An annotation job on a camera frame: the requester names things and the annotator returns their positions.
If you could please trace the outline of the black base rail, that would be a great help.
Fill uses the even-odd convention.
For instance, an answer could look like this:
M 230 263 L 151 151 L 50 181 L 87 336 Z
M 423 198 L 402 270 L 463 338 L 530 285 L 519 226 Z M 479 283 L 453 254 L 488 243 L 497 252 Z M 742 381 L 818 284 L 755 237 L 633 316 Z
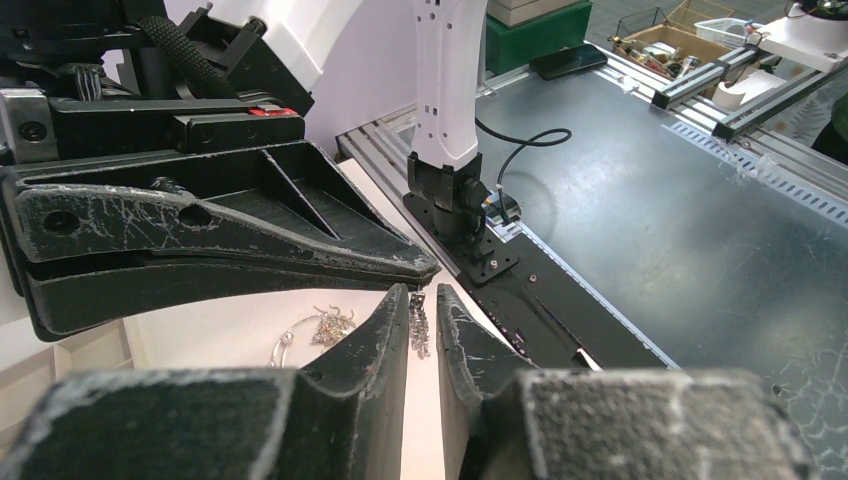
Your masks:
M 672 368 L 620 314 L 525 233 L 486 231 L 475 245 L 437 237 L 435 208 L 406 194 L 403 205 L 458 283 L 520 355 L 540 367 Z

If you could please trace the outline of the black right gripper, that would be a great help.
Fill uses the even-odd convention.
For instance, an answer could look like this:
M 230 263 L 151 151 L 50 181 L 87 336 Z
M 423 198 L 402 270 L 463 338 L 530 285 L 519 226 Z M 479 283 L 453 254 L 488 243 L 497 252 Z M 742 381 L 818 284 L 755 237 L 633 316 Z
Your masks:
M 258 13 L 1 5 L 1 205 L 37 279 L 156 264 L 426 284 L 437 260 L 302 141 L 310 90 Z

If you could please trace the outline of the small silver earring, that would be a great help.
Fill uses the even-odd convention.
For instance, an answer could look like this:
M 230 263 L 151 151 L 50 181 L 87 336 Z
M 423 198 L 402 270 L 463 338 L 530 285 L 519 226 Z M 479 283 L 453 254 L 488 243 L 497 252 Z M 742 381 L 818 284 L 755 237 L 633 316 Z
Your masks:
M 430 352 L 429 322 L 425 311 L 426 295 L 423 291 L 414 291 L 409 297 L 409 339 L 410 347 L 419 359 L 426 359 Z

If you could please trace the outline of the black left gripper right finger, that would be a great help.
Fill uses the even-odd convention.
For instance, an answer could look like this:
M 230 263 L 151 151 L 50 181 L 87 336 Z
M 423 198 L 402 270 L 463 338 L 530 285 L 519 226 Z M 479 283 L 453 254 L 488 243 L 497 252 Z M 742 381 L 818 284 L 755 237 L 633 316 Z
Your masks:
M 811 479 L 798 427 L 738 369 L 542 368 L 437 288 L 450 479 Z

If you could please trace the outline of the beige divided tray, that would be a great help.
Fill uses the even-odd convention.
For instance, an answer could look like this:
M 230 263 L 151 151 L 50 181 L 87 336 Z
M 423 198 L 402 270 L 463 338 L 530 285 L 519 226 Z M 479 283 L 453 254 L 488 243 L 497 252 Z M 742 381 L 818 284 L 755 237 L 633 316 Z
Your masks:
M 45 391 L 78 370 L 135 368 L 122 321 L 43 343 L 20 320 L 1 330 L 1 449 L 6 450 Z

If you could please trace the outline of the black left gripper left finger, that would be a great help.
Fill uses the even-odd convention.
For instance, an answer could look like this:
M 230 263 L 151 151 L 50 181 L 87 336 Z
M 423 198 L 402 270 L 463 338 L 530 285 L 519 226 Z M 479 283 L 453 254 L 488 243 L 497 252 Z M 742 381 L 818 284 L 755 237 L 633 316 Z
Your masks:
M 26 419 L 5 479 L 396 479 L 409 295 L 299 369 L 67 376 Z

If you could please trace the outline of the green storage bin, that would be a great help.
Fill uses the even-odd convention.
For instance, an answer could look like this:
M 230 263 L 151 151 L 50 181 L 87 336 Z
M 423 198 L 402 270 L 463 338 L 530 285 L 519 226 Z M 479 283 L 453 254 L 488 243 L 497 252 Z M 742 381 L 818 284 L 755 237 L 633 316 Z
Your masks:
M 590 1 L 491 1 L 485 27 L 485 67 L 503 74 L 533 59 L 584 43 Z

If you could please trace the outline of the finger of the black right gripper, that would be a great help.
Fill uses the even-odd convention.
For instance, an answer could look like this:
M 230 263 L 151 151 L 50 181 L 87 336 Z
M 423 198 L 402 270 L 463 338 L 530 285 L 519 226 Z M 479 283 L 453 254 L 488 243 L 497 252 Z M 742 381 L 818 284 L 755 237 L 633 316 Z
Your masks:
M 299 289 L 385 290 L 409 276 L 340 270 L 286 271 L 210 263 L 155 265 L 68 278 L 26 275 L 23 297 L 38 338 L 63 339 L 112 321 L 218 298 Z

